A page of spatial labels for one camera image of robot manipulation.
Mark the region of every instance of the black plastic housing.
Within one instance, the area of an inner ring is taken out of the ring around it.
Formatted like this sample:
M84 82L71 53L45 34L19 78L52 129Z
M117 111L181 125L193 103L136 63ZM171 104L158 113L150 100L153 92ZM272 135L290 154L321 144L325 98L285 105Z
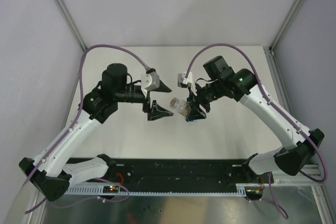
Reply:
M232 67L226 63L222 56L216 56L215 58L204 63L203 68L212 81L217 79L226 80L235 74Z
M28 176L34 169L34 161L31 158L24 157L19 167ZM59 199L69 188L69 179L71 175L62 172L58 177L48 177L45 172L37 170L30 182L44 195L47 200L55 201Z
M250 89L257 84L255 75L248 69L240 69L236 74L224 82L233 94L233 99L237 102L246 95L250 94Z
M86 161L71 158L69 163ZM117 173L130 192L141 193L236 193L236 184L259 183L263 175L247 175L246 159L147 159L114 158ZM115 174L105 179L113 181Z
M313 140L315 145L319 147L324 139L324 133L320 131L320 129L315 129L311 131L309 137ZM295 176L303 166L308 163L314 154L314 148L308 140L305 140L303 143L299 143L298 147L289 151L282 148L274 155L274 158L275 163L283 172Z
M113 99L116 102L128 103L144 103L147 100L139 85L130 85L123 90L116 91L113 94Z
M101 75L101 90L104 95L112 95L124 89L127 83L127 67L120 63L108 65Z

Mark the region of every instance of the white wall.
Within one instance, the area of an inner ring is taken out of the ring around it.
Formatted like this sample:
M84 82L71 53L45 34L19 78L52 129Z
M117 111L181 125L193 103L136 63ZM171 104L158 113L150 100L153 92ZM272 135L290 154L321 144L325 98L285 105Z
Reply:
M61 129L75 84L80 49L53 0L0 3L3 223L25 179L19 161L40 152Z
M86 43L269 46L293 0L64 0Z
M336 0L306 0L276 48L279 68L295 115L325 133L327 188L336 207Z

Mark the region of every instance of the white cable tray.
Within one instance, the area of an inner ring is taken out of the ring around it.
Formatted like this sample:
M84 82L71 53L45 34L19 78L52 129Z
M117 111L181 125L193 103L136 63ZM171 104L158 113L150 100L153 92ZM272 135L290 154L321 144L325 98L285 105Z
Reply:
M127 193L124 191L118 193L103 193L104 186L109 186L109 184L80 184L70 187L65 195L106 195L106 196L113 196L113 195L126 195ZM245 187L244 186L237 186L236 193L143 193L143 192L130 192L131 196L219 196L219 197L245 197Z

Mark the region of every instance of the red wire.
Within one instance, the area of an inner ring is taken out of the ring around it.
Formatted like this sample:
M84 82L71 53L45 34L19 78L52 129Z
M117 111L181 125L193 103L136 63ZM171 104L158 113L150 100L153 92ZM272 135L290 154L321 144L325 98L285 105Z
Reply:
M116 175L121 177L121 184L124 184L124 177L121 175L121 173L117 173Z
M261 184L262 184L262 188L263 188L263 190L265 189L265 182L264 182L264 179L263 179L263 177L260 177L260 182L261 182Z

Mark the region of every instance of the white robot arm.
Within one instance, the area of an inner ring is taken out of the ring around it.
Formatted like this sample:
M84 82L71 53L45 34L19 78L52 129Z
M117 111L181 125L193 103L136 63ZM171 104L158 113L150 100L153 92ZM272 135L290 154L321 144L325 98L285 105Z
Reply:
M142 75L141 85L127 83L127 75L125 65L109 65L102 80L84 97L83 110L76 123L73 125L71 121L39 155L33 159L23 158L19 163L29 180L49 201L61 197L70 186L101 178L116 169L114 161L105 154L77 164L67 164L67 161L84 139L118 109L119 102L142 103L148 121L173 115L155 100L150 105L150 91L171 92L154 69Z
M234 73L222 56L208 61L203 67L211 79L211 83L204 87L195 83L190 73L187 77L186 73L178 76L178 86L188 88L190 93L187 102L191 107L191 112L186 120L189 122L205 119L206 113L200 106L209 112L211 102L221 97L233 98L254 112L274 132L282 144L282 147L271 152L252 155L246 162L252 173L261 175L282 170L289 175L296 175L315 153L314 148L301 133L309 136L317 147L324 138L323 133L319 129L312 131L296 120L270 96L263 86L267 96L265 99L251 71L242 69ZM294 121L299 126L299 130L281 116L279 110Z

